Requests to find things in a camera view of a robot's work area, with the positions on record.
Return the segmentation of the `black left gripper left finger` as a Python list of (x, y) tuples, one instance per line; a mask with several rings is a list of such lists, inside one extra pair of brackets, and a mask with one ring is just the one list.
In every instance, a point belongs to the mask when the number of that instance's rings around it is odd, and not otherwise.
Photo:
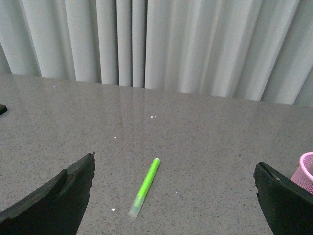
[(74, 235), (90, 199), (95, 171), (88, 153), (0, 213), (2, 235)]

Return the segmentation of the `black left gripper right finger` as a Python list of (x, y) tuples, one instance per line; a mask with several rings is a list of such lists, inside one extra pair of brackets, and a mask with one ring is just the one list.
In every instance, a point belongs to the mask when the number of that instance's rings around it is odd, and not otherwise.
[(275, 235), (313, 233), (313, 195), (266, 164), (256, 165), (257, 199)]

